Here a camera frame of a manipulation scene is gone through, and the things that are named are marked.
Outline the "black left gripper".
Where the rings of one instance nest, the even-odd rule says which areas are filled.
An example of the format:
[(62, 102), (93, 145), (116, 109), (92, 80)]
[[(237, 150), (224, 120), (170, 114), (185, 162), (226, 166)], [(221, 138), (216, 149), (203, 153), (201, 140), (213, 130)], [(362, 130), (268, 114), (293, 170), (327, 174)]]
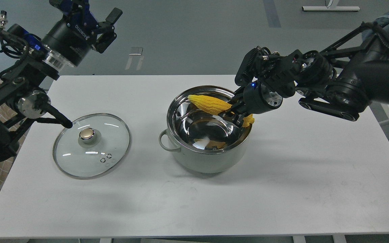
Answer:
[[(59, 9), (63, 18), (43, 37), (42, 43), (74, 66), (79, 66), (91, 48), (104, 53), (116, 39), (114, 24), (123, 14), (121, 9), (115, 7), (95, 28), (88, 0), (50, 0), (49, 4)], [(93, 29), (91, 34), (83, 27)]]

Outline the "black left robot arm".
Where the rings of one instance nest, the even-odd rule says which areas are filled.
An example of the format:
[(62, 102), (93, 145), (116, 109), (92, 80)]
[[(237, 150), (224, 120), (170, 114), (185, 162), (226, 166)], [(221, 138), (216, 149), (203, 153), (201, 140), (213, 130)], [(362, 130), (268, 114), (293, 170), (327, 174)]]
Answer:
[(79, 66), (90, 50), (103, 53), (117, 37), (114, 24), (121, 9), (98, 22), (88, 0), (49, 3), (63, 17), (43, 38), (18, 24), (6, 30), (7, 12), (0, 12), (0, 162), (17, 155), (20, 138), (34, 122), (73, 126), (40, 84), (46, 77), (57, 80), (66, 65)]

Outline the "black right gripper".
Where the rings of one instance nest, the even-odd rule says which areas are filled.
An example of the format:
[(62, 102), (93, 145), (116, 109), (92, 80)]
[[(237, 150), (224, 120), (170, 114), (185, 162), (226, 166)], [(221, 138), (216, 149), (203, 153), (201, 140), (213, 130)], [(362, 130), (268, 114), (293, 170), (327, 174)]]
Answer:
[(229, 105), (219, 113), (219, 117), (239, 128), (249, 126), (250, 114), (262, 114), (278, 109), (283, 97), (273, 92), (264, 83), (249, 83), (240, 86), (228, 102)]

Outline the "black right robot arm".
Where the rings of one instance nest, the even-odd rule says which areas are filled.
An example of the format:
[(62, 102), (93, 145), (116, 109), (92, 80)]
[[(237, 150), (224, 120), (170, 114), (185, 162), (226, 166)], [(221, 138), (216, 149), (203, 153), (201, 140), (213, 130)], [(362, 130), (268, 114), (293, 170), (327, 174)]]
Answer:
[(219, 117), (238, 127), (295, 93), (305, 109), (355, 121), (372, 102), (389, 104), (389, 34), (362, 23), (322, 51), (281, 56), (256, 47), (245, 55), (235, 83), (231, 107)]

